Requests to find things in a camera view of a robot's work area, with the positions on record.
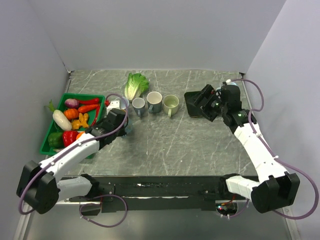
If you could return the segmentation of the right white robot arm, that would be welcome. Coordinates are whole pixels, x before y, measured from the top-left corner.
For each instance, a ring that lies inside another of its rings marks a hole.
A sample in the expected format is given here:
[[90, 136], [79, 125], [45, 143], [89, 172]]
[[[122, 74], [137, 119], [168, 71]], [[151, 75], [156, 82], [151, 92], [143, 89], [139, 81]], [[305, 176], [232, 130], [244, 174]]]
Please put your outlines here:
[[239, 140], [247, 152], [258, 176], [258, 181], [239, 174], [227, 174], [221, 178], [218, 193], [223, 199], [240, 195], [253, 203], [259, 213], [266, 213], [294, 203], [300, 179], [267, 150], [259, 139], [262, 134], [254, 116], [242, 107], [241, 92], [237, 85], [225, 84], [215, 90], [207, 84], [191, 104], [209, 121], [221, 116], [223, 123]]

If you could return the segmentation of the grey-blue hexagonal mug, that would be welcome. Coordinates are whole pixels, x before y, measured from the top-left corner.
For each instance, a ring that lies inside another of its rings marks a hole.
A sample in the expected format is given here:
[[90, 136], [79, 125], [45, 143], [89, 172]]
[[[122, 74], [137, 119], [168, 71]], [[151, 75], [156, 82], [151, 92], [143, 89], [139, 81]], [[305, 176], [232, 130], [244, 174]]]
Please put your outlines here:
[[162, 110], [163, 97], [157, 91], [149, 92], [147, 97], [148, 111], [151, 114], [157, 114]]

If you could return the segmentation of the blue butterfly mug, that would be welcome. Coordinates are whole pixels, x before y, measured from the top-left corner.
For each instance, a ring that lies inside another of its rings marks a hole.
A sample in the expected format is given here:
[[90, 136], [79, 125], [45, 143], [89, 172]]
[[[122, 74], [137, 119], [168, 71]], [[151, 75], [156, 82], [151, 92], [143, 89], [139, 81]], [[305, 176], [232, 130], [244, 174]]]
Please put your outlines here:
[[128, 134], [130, 134], [133, 130], [133, 124], [132, 121], [128, 118], [125, 122], [125, 124], [123, 125], [124, 127], [124, 135], [121, 136], [121, 138], [126, 138], [128, 136]]

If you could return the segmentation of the green ceramic mug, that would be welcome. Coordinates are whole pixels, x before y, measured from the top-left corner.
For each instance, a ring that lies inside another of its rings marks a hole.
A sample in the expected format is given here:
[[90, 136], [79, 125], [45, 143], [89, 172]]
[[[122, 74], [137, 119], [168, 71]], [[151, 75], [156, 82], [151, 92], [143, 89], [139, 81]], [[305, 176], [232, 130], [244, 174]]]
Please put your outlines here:
[[179, 98], [175, 95], [167, 95], [163, 99], [163, 111], [164, 113], [171, 118], [178, 112], [179, 109]]

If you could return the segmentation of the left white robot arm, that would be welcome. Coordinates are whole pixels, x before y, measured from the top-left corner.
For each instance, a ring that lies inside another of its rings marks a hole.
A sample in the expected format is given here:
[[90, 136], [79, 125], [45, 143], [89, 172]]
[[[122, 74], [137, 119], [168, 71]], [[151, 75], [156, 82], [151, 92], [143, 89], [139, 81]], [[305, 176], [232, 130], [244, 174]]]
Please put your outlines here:
[[36, 211], [44, 214], [57, 202], [73, 197], [95, 200], [99, 195], [99, 182], [95, 178], [83, 174], [64, 180], [63, 176], [86, 157], [125, 135], [127, 118], [127, 111], [113, 108], [59, 153], [40, 163], [33, 160], [26, 163], [16, 191], [19, 213], [28, 215]]

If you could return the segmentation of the grey plastic measuring cup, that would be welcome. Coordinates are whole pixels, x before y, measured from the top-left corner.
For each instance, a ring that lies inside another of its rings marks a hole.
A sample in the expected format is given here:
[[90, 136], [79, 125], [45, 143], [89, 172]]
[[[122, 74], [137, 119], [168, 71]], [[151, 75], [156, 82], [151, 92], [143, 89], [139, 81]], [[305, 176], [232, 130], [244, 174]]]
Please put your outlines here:
[[130, 101], [124, 96], [117, 97], [116, 100], [119, 101], [119, 107], [121, 110], [126, 110], [130, 106]]

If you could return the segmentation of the pale blue mug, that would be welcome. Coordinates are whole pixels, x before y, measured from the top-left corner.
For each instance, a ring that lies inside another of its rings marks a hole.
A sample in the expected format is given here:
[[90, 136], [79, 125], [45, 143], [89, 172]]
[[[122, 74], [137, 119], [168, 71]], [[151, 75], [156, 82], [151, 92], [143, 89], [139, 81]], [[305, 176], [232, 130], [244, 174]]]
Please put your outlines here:
[[216, 89], [216, 91], [220, 91], [222, 86], [225, 86], [225, 85], [237, 86], [237, 84], [235, 82], [233, 82], [230, 79], [228, 79], [226, 82], [223, 82], [222, 85]]

